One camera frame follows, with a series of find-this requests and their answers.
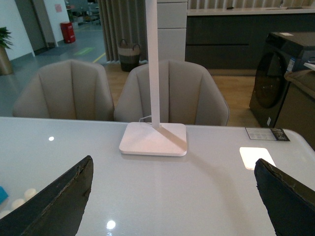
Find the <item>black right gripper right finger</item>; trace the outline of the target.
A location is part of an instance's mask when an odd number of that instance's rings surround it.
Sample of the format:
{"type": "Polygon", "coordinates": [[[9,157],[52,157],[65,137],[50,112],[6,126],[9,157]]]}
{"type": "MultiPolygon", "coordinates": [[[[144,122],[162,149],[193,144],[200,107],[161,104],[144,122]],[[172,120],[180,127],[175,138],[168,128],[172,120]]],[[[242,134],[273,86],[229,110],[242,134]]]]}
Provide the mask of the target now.
{"type": "Polygon", "coordinates": [[[315,192],[264,159],[255,163],[259,195],[277,236],[315,234],[315,192]]]}

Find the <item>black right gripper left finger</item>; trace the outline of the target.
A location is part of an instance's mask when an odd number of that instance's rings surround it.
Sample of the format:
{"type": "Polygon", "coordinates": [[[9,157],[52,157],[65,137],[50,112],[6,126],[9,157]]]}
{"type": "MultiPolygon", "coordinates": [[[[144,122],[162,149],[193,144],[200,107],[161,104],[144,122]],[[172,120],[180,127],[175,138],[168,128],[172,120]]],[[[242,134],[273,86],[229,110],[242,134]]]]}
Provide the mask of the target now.
{"type": "Polygon", "coordinates": [[[86,156],[0,220],[2,236],[74,236],[92,188],[94,163],[86,156]]]}

